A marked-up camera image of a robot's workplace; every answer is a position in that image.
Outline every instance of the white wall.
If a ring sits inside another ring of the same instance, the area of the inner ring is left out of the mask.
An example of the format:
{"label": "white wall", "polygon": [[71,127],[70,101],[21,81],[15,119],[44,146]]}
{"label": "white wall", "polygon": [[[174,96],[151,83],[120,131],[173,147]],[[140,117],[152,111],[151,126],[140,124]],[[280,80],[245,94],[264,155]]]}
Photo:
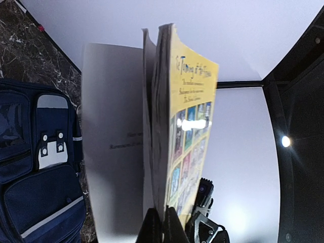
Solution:
{"label": "white wall", "polygon": [[262,88],[217,91],[202,176],[214,184],[209,218],[231,242],[277,242],[278,160]]}
{"label": "white wall", "polygon": [[175,22],[181,40],[220,64],[219,80],[261,80],[285,56],[323,0],[22,0],[81,69],[86,43],[142,47]]}

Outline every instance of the white ceiling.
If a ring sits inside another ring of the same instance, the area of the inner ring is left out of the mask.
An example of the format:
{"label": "white ceiling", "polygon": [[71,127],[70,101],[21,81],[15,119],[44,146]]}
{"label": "white ceiling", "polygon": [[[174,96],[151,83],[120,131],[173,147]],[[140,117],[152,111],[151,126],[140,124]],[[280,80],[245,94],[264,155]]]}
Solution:
{"label": "white ceiling", "polygon": [[180,39],[220,64],[219,80],[261,80],[287,54],[323,0],[22,0],[81,69],[89,42],[142,47],[174,22]]}

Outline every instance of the black object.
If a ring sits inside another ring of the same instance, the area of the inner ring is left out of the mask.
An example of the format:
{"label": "black object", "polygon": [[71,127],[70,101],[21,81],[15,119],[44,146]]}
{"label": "black object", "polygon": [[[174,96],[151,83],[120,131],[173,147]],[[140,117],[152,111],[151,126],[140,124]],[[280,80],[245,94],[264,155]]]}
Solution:
{"label": "black object", "polygon": [[212,205],[213,190],[212,181],[201,178],[192,217],[185,231],[174,208],[167,207],[163,224],[157,210],[149,209],[136,243],[229,243],[225,227],[207,218],[208,210],[205,209]]}
{"label": "black object", "polygon": [[167,208],[165,221],[162,225],[156,209],[149,209],[146,213],[136,243],[190,243],[182,229],[177,212],[174,208]]}
{"label": "black object", "polygon": [[213,191],[213,182],[205,178],[201,178],[194,205],[201,208],[207,207],[207,204],[212,198]]}
{"label": "black object", "polygon": [[224,81],[217,82],[217,89],[262,87],[262,81]]}
{"label": "black object", "polygon": [[201,178],[196,200],[192,209],[192,215],[201,212],[208,217],[209,210],[213,204],[212,194],[214,191],[213,182],[205,178]]}

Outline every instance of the white page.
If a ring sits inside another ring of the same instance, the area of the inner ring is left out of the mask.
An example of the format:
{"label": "white page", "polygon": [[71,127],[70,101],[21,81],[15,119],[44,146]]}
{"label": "white page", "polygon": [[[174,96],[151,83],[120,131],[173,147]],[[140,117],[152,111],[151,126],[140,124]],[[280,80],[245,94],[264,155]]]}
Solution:
{"label": "white page", "polygon": [[83,146],[99,242],[135,242],[143,222],[142,55],[102,44],[84,52]]}
{"label": "white page", "polygon": [[155,44],[151,41],[148,30],[143,29],[143,152],[144,152],[144,194],[143,194],[143,214],[144,217],[149,208],[154,208],[153,188],[152,188],[152,144],[151,144],[151,121],[149,110],[151,105],[151,84],[155,62]]}

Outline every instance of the backpack zipper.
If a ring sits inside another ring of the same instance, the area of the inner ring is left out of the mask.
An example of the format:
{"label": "backpack zipper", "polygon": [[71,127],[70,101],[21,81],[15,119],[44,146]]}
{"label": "backpack zipper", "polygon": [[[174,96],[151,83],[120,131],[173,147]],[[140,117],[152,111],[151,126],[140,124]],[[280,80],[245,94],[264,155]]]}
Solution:
{"label": "backpack zipper", "polygon": [[0,160],[0,167],[6,166],[8,164],[14,163],[16,161],[22,160],[23,158],[26,158],[30,155],[30,149],[27,150],[24,153],[21,153],[13,158],[8,158],[8,159],[4,159],[4,160]]}

